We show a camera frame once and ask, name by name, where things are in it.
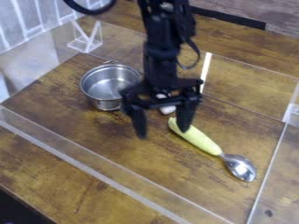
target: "wooden table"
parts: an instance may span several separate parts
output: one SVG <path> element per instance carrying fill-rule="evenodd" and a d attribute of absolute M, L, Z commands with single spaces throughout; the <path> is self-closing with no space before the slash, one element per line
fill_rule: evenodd
<path fill-rule="evenodd" d="M 129 2 L 120 1 L 99 19 L 143 31 L 137 8 Z M 200 36 L 195 40 L 203 50 L 293 76 L 299 74 L 299 43 L 295 39 L 204 17 L 196 19 Z M 93 23 L 88 17 L 80 22 L 87 29 Z M 245 185 L 227 174 L 215 157 L 196 150 L 168 131 L 167 117 L 156 111 L 148 114 L 149 137 L 141 141 L 135 137 L 129 120 L 120 112 L 99 113 L 89 109 L 79 90 L 80 76 L 103 62 L 79 54 L 16 94 L 4 106 L 228 220 L 245 222 L 283 123 L 225 103 L 228 99 L 221 101 L 204 97 L 193 125 L 227 153 L 241 152 L 255 161 L 259 178 Z M 279 87 L 273 94 L 283 96 L 281 101 L 275 101 L 280 105 L 289 97 L 285 88 L 292 82 L 283 81 L 284 85 L 280 86 L 281 78 L 264 81 Z M 209 94 L 221 95 L 225 91 L 224 88 L 209 87 Z M 264 109 L 267 105 L 263 100 L 255 98 L 245 107 Z M 280 110 L 277 107 L 268 113 L 280 116 Z M 57 223 L 173 223 L 8 130 L 1 128 L 0 135 L 1 186 Z M 203 215 L 199 222 L 220 223 L 220 220 Z"/>

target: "stainless steel pot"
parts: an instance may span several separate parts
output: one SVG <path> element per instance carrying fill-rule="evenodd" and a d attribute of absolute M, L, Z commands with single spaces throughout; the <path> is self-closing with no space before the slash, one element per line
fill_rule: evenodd
<path fill-rule="evenodd" d="M 108 62 L 89 70 L 80 80 L 80 89 L 88 98 L 89 104 L 100 110 L 120 109 L 124 88 L 140 81 L 139 72 L 129 66 Z"/>

